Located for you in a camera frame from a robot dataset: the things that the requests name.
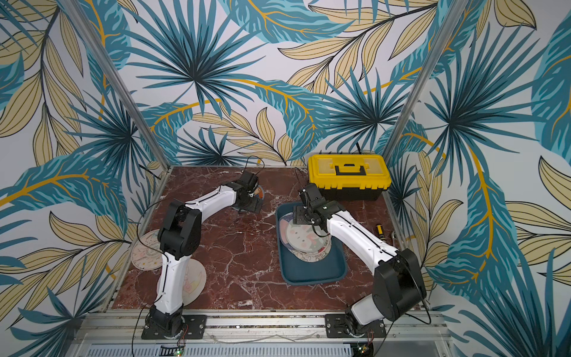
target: toolbox lid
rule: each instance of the toolbox lid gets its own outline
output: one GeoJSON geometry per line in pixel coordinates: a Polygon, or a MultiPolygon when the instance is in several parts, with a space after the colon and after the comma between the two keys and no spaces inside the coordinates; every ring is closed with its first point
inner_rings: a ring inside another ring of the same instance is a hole
{"type": "Polygon", "coordinates": [[[380,155],[319,154],[309,158],[309,181],[318,188],[386,190],[391,185],[387,165],[380,155]]]}

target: paper plate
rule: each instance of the paper plate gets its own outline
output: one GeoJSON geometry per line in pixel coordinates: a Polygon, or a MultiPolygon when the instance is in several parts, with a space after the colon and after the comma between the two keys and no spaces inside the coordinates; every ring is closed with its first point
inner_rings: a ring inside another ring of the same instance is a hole
{"type": "MultiPolygon", "coordinates": [[[[159,283],[160,281],[156,283],[157,294],[159,292],[159,283]]],[[[204,269],[204,265],[198,260],[189,259],[182,287],[182,303],[186,306],[196,300],[198,295],[204,290],[204,285],[206,285],[206,269],[204,269]]]]}
{"type": "MultiPolygon", "coordinates": [[[[283,216],[279,224],[282,244],[298,259],[314,263],[324,259],[331,251],[331,235],[319,237],[310,225],[293,224],[293,213],[283,216]]],[[[315,230],[320,235],[325,234],[319,227],[315,230]]]]}
{"type": "MultiPolygon", "coordinates": [[[[149,247],[158,250],[160,248],[160,243],[156,237],[158,233],[158,229],[147,232],[140,238],[140,240],[149,247]]],[[[145,247],[139,241],[135,243],[131,250],[131,262],[140,270],[154,270],[163,265],[161,253],[145,247]]]]}

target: yellow toolbox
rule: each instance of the yellow toolbox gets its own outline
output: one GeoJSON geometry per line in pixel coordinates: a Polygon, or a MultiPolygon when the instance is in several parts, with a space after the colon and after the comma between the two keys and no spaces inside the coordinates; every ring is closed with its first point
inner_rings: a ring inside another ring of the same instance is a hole
{"type": "Polygon", "coordinates": [[[314,155],[308,170],[309,181],[328,200],[376,200],[391,185],[380,155],[314,155]]]}

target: metal vent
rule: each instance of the metal vent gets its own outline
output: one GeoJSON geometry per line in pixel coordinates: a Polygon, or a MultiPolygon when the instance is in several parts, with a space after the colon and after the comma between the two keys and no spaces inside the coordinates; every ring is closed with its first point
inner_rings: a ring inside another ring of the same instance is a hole
{"type": "MultiPolygon", "coordinates": [[[[134,346],[135,357],[156,357],[160,344],[134,346]]],[[[220,343],[187,343],[183,356],[208,357],[349,357],[351,348],[343,343],[245,343],[227,345],[220,343]]],[[[128,344],[93,344],[87,357],[130,357],[128,344]]]]}

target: drawn paper circle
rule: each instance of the drawn paper circle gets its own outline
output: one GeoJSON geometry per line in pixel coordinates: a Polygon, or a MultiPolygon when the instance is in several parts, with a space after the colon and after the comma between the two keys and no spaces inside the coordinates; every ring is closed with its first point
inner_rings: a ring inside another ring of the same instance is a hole
{"type": "MultiPolygon", "coordinates": [[[[140,238],[140,241],[158,250],[160,248],[160,243],[157,239],[158,233],[158,229],[147,232],[140,238]]],[[[161,253],[145,247],[140,241],[137,241],[131,250],[131,262],[133,265],[140,270],[160,268],[163,265],[161,253]]]]}
{"type": "MultiPolygon", "coordinates": [[[[156,283],[157,294],[159,283],[156,283]]],[[[196,300],[206,285],[206,269],[198,260],[189,259],[182,287],[182,303],[186,306],[196,300]]]]}

